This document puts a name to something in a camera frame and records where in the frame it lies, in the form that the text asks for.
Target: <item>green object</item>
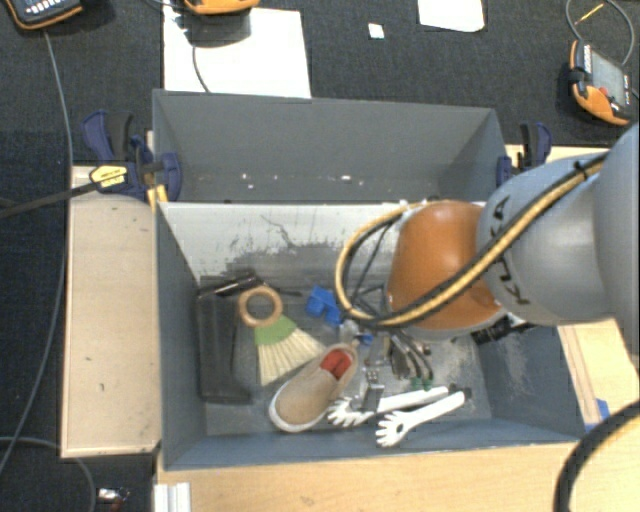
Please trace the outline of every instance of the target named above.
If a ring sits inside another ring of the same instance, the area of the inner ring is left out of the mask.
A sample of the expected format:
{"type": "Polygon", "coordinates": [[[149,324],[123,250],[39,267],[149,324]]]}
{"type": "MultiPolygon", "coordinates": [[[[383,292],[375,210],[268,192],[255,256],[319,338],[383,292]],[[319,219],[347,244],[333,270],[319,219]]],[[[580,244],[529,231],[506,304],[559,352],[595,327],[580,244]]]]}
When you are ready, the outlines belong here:
{"type": "Polygon", "coordinates": [[[256,345],[274,345],[291,336],[298,326],[284,315],[271,325],[264,327],[256,327],[254,330],[253,340],[256,345]]]}
{"type": "Polygon", "coordinates": [[[422,379],[420,377],[411,377],[411,391],[422,389],[422,379]]]}

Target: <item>black carpet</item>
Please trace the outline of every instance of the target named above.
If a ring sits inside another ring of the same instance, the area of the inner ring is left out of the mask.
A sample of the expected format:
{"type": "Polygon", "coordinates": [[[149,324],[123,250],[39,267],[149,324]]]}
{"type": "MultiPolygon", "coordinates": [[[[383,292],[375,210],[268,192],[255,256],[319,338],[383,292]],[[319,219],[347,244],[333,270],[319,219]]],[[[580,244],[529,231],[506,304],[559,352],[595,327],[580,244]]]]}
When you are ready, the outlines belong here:
{"type": "MultiPolygon", "coordinates": [[[[49,29],[73,130],[74,160],[93,160],[79,133],[97,109],[128,110],[151,127],[151,90],[162,85],[161,19],[143,0],[91,0],[86,13],[49,29]]],[[[596,5],[575,0],[576,17],[596,5]]],[[[620,1],[636,27],[640,2],[620,1]]],[[[568,95],[571,33],[564,0],[485,0],[488,26],[460,34],[420,26],[415,0],[264,0],[302,12],[312,94],[496,109],[505,140],[542,121],[560,145],[611,146],[623,130],[594,122],[568,95]],[[369,38],[382,24],[384,40],[369,38]]],[[[0,197],[34,199],[67,186],[63,117],[47,46],[0,8],[0,197]]],[[[581,31],[621,59],[627,29],[602,9],[581,31]]],[[[630,61],[638,87],[638,51],[630,61]]],[[[65,233],[65,206],[0,221],[0,436],[13,433],[49,327],[65,233]]],[[[24,434],[58,438],[62,314],[44,382],[24,434]]],[[[149,456],[90,461],[98,487],[132,490],[127,510],[148,510],[149,456]]],[[[19,447],[0,477],[0,510],[84,510],[82,474],[41,448],[19,447]]]]}

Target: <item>red shoe tongue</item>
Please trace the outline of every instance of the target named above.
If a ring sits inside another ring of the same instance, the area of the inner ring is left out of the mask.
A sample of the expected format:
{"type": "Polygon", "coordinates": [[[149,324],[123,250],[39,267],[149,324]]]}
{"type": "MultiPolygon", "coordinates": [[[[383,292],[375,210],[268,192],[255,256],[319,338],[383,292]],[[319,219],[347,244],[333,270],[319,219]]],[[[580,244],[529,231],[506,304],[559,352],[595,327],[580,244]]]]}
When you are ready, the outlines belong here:
{"type": "Polygon", "coordinates": [[[344,350],[332,350],[320,363],[320,368],[328,371],[336,380],[340,380],[351,366],[351,356],[344,350]]]}

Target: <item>gray box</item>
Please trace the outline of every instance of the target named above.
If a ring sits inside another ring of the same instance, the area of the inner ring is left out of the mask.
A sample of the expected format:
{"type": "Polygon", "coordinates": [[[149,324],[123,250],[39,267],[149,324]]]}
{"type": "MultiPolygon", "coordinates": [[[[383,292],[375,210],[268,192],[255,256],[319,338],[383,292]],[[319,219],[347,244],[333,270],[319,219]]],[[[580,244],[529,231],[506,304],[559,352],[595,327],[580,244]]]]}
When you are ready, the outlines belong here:
{"type": "MultiPolygon", "coordinates": [[[[204,278],[252,268],[279,288],[298,326],[331,344],[336,331],[304,313],[313,284],[331,287],[344,240],[399,200],[484,200],[504,143],[490,109],[156,91],[154,145],[177,151],[181,201],[157,215],[162,447],[168,470],[276,464],[575,440],[584,423],[554,329],[477,346],[433,342],[434,384],[472,390],[465,406],[376,445],[375,422],[301,434],[266,408],[286,377],[261,388],[249,329],[235,337],[234,374],[250,405],[198,396],[195,292],[204,278]]],[[[384,281],[395,232],[370,272],[384,281]]],[[[371,244],[362,248],[354,272],[371,244]]]]}

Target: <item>blue clamp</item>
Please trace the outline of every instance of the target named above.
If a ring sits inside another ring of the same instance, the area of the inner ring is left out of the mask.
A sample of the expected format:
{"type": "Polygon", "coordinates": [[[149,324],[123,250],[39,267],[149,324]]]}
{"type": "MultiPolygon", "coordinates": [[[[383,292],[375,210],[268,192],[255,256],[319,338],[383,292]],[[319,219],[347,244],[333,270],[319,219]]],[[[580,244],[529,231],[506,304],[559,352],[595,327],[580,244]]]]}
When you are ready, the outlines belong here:
{"type": "Polygon", "coordinates": [[[528,171],[534,167],[544,164],[551,153],[552,140],[551,132],[541,122],[521,123],[523,153],[518,153],[518,165],[514,166],[511,158],[501,156],[498,158],[496,168],[496,185],[500,187],[507,180],[528,171]]]}
{"type": "Polygon", "coordinates": [[[156,184],[164,184],[169,201],[176,201],[182,186],[182,170],[176,153],[163,153],[160,162],[154,163],[153,153],[142,137],[134,135],[129,138],[132,118],[126,112],[108,114],[98,110],[80,124],[84,143],[95,153],[101,165],[117,163],[127,170],[124,183],[108,188],[98,187],[98,191],[122,194],[144,202],[150,188],[144,182],[144,175],[162,171],[162,177],[155,180],[156,184]],[[134,157],[130,156],[130,149],[133,149],[134,157]]]}

